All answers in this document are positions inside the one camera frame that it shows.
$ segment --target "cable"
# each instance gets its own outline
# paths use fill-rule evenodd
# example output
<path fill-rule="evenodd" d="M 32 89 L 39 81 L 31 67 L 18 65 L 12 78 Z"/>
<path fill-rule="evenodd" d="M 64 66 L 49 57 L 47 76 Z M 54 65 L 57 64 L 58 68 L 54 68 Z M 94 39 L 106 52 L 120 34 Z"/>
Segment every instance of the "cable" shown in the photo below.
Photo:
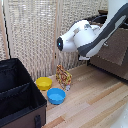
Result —
<path fill-rule="evenodd" d="M 127 24 L 127 23 L 124 23 L 124 25 L 128 26 L 128 24 Z"/>
<path fill-rule="evenodd" d="M 96 19 L 98 19 L 98 18 L 100 18 L 100 17 L 107 17 L 107 15 L 102 15 L 102 16 L 96 17 L 95 19 L 93 19 L 93 20 L 91 21 L 91 24 L 92 24 L 92 22 L 94 22 Z"/>

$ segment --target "blue bowl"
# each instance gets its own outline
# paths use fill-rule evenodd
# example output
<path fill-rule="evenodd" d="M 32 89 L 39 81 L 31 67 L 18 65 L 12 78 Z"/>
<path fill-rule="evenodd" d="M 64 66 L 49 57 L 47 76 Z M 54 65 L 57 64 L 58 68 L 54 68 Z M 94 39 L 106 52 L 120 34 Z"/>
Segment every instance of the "blue bowl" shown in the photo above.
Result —
<path fill-rule="evenodd" d="M 58 105 L 63 103 L 66 94 L 62 89 L 51 88 L 47 91 L 47 96 L 50 103 Z"/>

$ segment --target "floor plank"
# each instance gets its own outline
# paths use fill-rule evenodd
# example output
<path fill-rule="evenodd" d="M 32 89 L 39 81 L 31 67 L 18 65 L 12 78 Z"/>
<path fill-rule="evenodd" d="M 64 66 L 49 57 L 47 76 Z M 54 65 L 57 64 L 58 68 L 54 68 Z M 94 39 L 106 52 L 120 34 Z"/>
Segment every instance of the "floor plank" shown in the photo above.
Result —
<path fill-rule="evenodd" d="M 72 84 L 60 105 L 47 103 L 44 128 L 110 128 L 128 102 L 128 86 L 92 66 L 69 70 Z M 61 88 L 55 75 L 52 87 Z M 41 91 L 47 99 L 47 91 Z"/>

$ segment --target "toy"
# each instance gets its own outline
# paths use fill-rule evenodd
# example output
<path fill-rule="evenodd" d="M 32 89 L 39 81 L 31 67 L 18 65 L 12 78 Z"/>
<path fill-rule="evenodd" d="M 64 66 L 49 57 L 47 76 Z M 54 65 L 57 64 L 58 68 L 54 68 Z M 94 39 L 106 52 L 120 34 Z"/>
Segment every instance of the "toy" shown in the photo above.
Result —
<path fill-rule="evenodd" d="M 62 65 L 57 65 L 56 80 L 65 90 L 70 90 L 72 75 L 64 70 Z"/>
<path fill-rule="evenodd" d="M 48 100 L 50 103 L 59 105 L 65 99 L 65 92 L 59 88 L 51 88 L 47 91 Z"/>
<path fill-rule="evenodd" d="M 36 85 L 39 90 L 48 90 L 51 88 L 52 80 L 48 77 L 40 77 L 36 80 Z"/>

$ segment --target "yellow bowl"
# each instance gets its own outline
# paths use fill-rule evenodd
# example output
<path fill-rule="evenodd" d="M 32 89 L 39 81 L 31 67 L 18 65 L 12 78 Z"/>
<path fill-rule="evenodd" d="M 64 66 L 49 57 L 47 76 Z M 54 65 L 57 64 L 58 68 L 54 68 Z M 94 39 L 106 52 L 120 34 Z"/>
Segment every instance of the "yellow bowl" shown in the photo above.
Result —
<path fill-rule="evenodd" d="M 51 88 L 52 80 L 48 77 L 40 77 L 36 80 L 36 85 L 40 90 L 48 90 Z"/>

